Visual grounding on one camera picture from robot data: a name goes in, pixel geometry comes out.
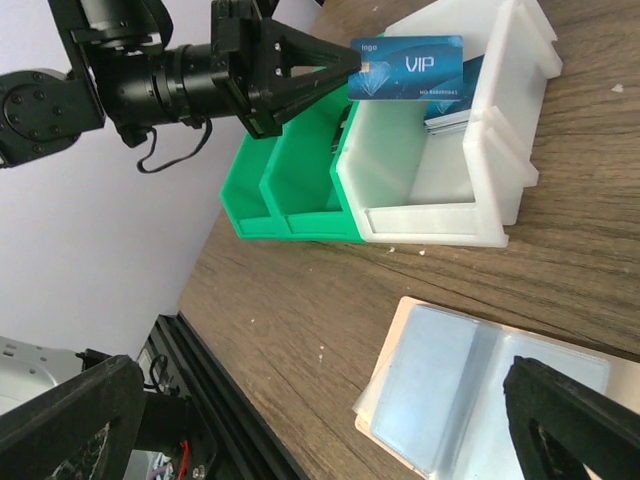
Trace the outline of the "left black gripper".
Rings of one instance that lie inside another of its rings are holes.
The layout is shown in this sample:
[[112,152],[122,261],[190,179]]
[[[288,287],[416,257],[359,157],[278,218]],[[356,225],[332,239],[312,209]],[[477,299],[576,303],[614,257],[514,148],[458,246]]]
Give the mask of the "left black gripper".
[[361,55],[273,20],[276,6],[214,1],[209,42],[171,49],[174,25],[161,1],[50,2],[71,64],[52,89],[62,133],[110,119],[136,147],[158,125],[199,129],[235,116],[255,138],[280,135],[281,125],[346,84]]

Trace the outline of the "beige card holder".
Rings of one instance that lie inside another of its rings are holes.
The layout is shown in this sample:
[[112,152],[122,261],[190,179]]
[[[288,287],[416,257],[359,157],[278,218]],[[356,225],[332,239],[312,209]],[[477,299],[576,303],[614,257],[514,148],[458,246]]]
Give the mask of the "beige card holder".
[[405,296],[355,427],[423,479],[520,479],[503,393],[517,356],[639,409],[634,360]]

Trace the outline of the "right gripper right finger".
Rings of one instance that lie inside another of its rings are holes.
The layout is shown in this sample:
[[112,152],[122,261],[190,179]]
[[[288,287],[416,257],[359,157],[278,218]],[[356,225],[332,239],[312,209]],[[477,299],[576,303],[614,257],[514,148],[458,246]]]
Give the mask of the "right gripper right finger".
[[514,358],[503,391],[526,479],[639,477],[638,414],[534,358]]

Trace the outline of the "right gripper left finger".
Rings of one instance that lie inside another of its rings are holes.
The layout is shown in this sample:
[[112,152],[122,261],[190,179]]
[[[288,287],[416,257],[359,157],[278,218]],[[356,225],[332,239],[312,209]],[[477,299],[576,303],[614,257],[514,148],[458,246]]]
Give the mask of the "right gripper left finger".
[[124,477],[145,407],[143,375],[110,357],[1,416],[1,477],[47,479],[90,448],[90,477]]

